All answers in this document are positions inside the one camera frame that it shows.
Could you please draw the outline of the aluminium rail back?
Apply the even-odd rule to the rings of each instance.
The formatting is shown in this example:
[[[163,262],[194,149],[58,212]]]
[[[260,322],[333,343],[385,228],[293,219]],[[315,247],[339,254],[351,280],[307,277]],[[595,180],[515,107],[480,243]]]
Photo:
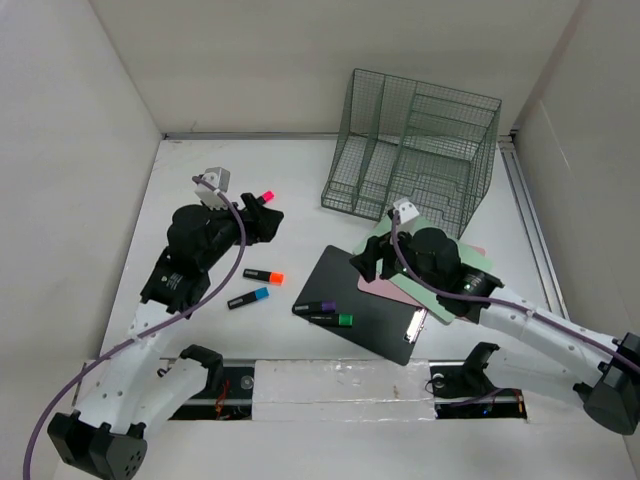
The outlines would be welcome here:
[[[331,140],[335,132],[169,132],[163,135],[167,141],[209,140]]]

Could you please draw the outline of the aluminium rail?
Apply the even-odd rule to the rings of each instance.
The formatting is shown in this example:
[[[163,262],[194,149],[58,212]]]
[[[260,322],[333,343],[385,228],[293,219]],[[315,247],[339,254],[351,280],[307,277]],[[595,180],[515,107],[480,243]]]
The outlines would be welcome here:
[[[335,132],[169,132],[163,135],[167,141],[209,140],[331,140]]]
[[[497,145],[514,195],[516,208],[525,230],[536,275],[542,288],[547,308],[553,313],[569,319],[569,312],[537,217],[533,199],[520,166],[515,144],[510,136],[501,135],[498,137]]]

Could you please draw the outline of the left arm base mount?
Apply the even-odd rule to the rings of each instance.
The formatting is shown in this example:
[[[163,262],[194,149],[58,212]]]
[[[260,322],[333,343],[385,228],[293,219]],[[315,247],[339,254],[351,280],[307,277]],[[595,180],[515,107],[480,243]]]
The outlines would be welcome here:
[[[195,360],[207,369],[203,389],[186,401],[172,420],[250,420],[252,416],[255,362],[225,361],[223,356],[203,346],[192,344],[177,358],[164,358],[165,365],[156,375],[164,377],[178,359]]]

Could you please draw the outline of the black clipboard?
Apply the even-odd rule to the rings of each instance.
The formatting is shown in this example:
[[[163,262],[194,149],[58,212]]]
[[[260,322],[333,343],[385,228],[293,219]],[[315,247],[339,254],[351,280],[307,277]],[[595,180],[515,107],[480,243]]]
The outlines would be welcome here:
[[[350,264],[351,254],[327,246],[294,302],[292,312],[306,320],[312,313],[301,305],[325,304],[344,321],[318,321],[325,330],[398,365],[406,365],[413,353],[427,311],[413,305],[365,293],[358,289],[360,275]]]

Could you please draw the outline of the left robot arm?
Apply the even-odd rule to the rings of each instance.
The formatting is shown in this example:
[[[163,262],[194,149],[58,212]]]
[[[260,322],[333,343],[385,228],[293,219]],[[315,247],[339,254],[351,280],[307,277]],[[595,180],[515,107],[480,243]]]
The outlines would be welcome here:
[[[131,479],[148,438],[191,396],[222,387],[221,354],[192,344],[163,375],[159,360],[183,323],[215,294],[209,271],[233,246],[271,241],[284,218],[250,193],[243,208],[211,193],[176,210],[141,294],[128,337],[101,357],[106,367],[70,414],[57,413],[47,433],[61,460],[98,479]]]

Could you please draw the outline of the green highlighter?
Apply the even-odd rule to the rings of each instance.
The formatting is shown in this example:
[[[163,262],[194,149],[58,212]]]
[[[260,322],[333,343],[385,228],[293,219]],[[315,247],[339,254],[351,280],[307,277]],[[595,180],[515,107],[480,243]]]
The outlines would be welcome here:
[[[310,315],[308,321],[314,325],[327,328],[351,328],[353,326],[353,316],[350,314]]]

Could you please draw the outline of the pink clipboard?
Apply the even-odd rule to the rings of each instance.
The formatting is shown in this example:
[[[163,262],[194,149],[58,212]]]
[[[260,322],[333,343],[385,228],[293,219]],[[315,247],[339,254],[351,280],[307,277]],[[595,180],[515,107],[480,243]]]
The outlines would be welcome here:
[[[463,263],[486,272],[492,270],[493,263],[486,256],[484,249],[459,243],[458,250]],[[382,280],[377,277],[371,283],[367,283],[360,277],[357,288],[364,293],[397,300],[400,303],[415,307],[425,308],[433,317],[445,325],[452,323],[455,319],[453,314],[447,312],[438,303],[434,293],[423,289],[411,278],[403,275],[396,275],[391,280]]]

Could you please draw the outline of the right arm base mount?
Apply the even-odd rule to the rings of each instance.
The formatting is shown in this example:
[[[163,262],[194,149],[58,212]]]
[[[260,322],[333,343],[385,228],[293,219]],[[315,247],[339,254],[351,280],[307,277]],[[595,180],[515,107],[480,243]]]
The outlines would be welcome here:
[[[424,390],[434,399],[437,420],[527,419],[522,392],[499,389],[485,375],[499,346],[481,342],[463,361],[429,363]]]

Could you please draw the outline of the blue highlighter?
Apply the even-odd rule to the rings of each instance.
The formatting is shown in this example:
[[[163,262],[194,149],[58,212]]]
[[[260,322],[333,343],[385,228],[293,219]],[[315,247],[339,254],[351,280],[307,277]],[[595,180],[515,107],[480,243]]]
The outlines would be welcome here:
[[[229,310],[234,310],[257,301],[266,299],[269,297],[269,290],[267,287],[262,287],[260,289],[245,293],[236,298],[227,301],[227,307]]]

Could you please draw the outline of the pink highlighter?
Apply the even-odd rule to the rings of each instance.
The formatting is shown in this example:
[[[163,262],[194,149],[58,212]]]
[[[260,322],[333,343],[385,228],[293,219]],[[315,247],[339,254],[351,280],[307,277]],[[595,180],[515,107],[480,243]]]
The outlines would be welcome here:
[[[275,194],[271,190],[268,190],[264,192],[262,195],[258,196],[256,198],[256,201],[259,205],[265,205],[271,202],[274,198],[275,198]]]

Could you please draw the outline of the purple highlighter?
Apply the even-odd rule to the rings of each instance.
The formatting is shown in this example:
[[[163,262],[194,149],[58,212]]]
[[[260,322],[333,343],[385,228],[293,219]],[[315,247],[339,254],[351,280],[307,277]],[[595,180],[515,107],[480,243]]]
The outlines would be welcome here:
[[[316,315],[334,313],[336,303],[334,301],[314,301],[296,303],[292,306],[292,313],[295,315]]]

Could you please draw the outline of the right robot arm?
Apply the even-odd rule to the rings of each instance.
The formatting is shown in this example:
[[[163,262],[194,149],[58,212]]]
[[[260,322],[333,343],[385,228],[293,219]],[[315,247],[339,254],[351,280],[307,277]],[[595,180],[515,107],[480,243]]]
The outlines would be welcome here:
[[[370,237],[350,264],[366,282],[404,276],[435,294],[454,317],[500,331],[544,356],[528,360],[494,344],[479,344],[462,381],[473,393],[500,388],[536,391],[581,407],[621,435],[639,425],[639,337],[585,329],[535,306],[497,277],[460,258],[457,243],[436,228],[392,229]]]

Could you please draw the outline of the aluminium rail right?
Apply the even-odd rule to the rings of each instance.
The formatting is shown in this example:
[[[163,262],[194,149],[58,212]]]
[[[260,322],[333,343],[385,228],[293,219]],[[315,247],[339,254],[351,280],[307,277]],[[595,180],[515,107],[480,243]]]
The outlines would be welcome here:
[[[525,230],[536,275],[542,288],[547,308],[553,313],[569,319],[569,312],[537,217],[533,199],[520,166],[515,144],[510,136],[501,135],[498,137],[497,145],[514,195],[516,208]]]

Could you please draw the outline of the orange highlighter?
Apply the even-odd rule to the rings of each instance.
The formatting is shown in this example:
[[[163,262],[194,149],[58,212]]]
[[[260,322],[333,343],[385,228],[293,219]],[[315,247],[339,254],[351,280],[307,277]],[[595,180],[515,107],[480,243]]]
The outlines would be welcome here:
[[[282,285],[285,280],[283,273],[249,268],[243,271],[243,277],[272,285]]]

